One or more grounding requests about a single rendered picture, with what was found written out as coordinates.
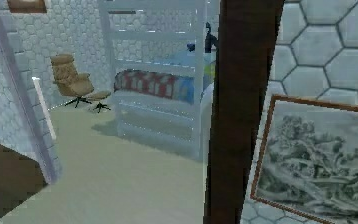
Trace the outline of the white shelf unit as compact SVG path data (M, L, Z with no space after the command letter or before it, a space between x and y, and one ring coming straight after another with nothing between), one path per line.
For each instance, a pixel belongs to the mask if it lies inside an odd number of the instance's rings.
M98 6L113 84L127 69L194 79L193 104L113 88L117 133L133 132L201 160L203 94L212 84L205 71L207 0L98 0Z

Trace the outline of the red white striped cloth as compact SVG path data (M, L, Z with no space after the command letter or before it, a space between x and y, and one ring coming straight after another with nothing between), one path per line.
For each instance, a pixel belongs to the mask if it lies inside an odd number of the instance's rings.
M127 69L115 75L114 91L131 91L194 103L194 79L168 73Z

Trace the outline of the dark brown room door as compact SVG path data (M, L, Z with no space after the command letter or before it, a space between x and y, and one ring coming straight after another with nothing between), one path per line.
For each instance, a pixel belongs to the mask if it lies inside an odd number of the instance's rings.
M203 224L239 224L285 0L221 0Z

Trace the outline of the dark blue figurine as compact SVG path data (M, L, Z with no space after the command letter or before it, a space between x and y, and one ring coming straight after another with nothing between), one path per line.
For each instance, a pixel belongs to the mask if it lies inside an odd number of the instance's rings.
M212 27L209 22L206 23L205 52L210 53L212 47L218 48L218 39L212 33Z

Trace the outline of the tan footstool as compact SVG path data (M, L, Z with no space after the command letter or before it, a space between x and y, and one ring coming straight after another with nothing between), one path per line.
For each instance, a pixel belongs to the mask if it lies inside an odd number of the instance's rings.
M111 95L110 91L100 91L87 97L89 102L97 101L95 110L100 113L102 109L109 109L107 104L103 104L102 100L105 100Z

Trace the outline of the tan lounge chair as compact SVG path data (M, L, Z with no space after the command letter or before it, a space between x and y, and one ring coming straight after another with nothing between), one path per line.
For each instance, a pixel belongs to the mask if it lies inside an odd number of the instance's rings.
M58 87L62 96L73 97L66 105L80 102L90 104L87 95L94 91L89 79L89 73L79 73L74 65L74 57L71 54L58 54L50 57L53 70L53 83Z

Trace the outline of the white leaning board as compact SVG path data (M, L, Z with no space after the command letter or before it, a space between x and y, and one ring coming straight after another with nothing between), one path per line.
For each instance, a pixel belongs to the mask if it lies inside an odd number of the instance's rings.
M51 138L52 138L52 140L56 140L57 137L56 137L56 133L55 133L52 121L51 121L51 116L50 116L50 113L48 111L48 107L46 105L46 101L44 99L42 89L41 89L41 86L40 86L40 78L34 77L34 76L31 77L31 78L32 78L36 93L38 95L38 99L39 99L39 102L40 102L40 105L41 105L41 108L42 108L42 112L43 112L45 120L46 120L47 127L49 129Z

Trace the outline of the brown framed grey picture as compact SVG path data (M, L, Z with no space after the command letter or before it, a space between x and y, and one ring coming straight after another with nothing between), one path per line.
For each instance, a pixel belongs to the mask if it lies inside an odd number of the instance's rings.
M358 224L358 106L272 95L250 198L320 224Z

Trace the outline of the brown framed wall picture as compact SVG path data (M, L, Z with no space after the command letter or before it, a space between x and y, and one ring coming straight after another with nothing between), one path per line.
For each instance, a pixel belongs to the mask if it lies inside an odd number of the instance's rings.
M45 0L7 0L11 13L46 13Z

